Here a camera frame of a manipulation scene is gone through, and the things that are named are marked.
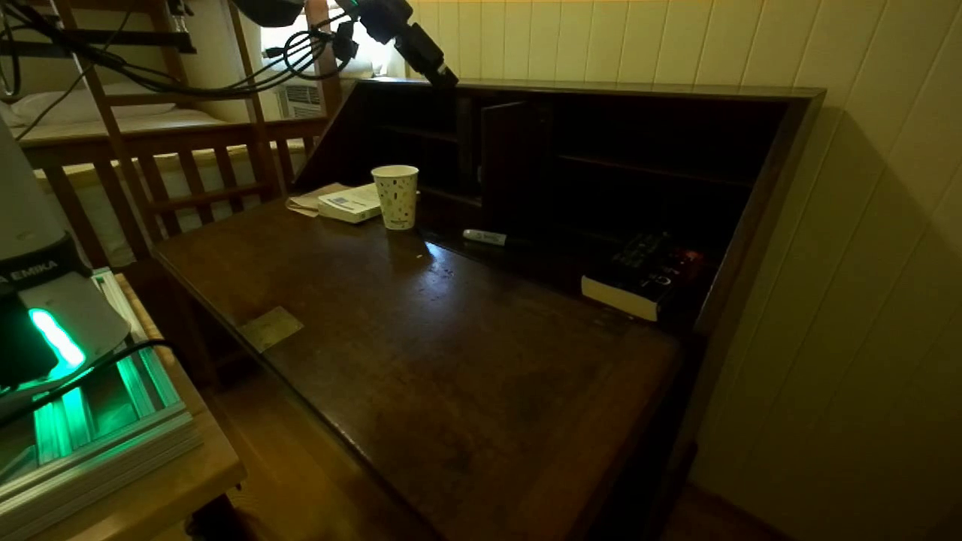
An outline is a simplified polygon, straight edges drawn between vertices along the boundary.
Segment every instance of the book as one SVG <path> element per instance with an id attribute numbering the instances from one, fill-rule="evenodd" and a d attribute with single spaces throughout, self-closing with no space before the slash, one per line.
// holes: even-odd
<path id="1" fill-rule="evenodd" d="M 327 184 L 321 190 L 290 196 L 287 210 L 299 216 L 327 216 L 335 224 L 366 224 L 382 213 L 382 203 L 373 184 Z"/>
<path id="2" fill-rule="evenodd" d="M 666 231 L 640 231 L 584 270 L 580 296 L 642 322 L 663 322 L 702 270 L 702 254 L 674 243 Z"/>

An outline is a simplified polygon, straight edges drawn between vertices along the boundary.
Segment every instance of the white cup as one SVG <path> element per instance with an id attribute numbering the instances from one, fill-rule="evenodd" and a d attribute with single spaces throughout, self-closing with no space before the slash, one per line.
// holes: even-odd
<path id="1" fill-rule="evenodd" d="M 377 167 L 368 168 L 382 198 L 382 221 L 387 231 L 411 231 L 416 213 L 416 168 L 415 167 Z"/>

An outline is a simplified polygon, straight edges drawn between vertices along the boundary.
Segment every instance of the desk writing surface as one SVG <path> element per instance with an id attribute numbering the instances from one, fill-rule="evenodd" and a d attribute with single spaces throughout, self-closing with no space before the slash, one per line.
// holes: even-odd
<path id="1" fill-rule="evenodd" d="M 444 537 L 562 537 L 671 385 L 676 343 L 377 224 L 283 206 L 160 263 L 224 329 L 283 311 L 260 358 Z"/>

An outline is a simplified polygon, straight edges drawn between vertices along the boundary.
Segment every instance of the wooden floor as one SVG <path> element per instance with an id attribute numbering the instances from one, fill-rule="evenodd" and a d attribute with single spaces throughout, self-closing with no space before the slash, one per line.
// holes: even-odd
<path id="1" fill-rule="evenodd" d="M 208 394 L 208 402 L 246 463 L 246 481 L 227 500 L 256 537 L 387 541 L 411 529 L 390 495 L 359 484 L 362 472 L 354 459 L 345 459 L 342 443 L 270 372 L 252 371 L 227 387 Z M 697 488 L 683 494 L 663 533 L 663 541 L 773 537 L 782 534 Z"/>

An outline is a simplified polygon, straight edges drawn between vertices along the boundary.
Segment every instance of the green light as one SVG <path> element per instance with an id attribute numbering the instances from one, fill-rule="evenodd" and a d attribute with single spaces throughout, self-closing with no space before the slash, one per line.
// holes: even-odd
<path id="1" fill-rule="evenodd" d="M 49 311 L 29 311 L 29 322 L 33 329 L 39 329 L 42 341 L 60 358 L 51 377 L 65 377 L 88 360 L 88 355 L 73 343 L 73 336 L 58 324 L 58 318 Z"/>

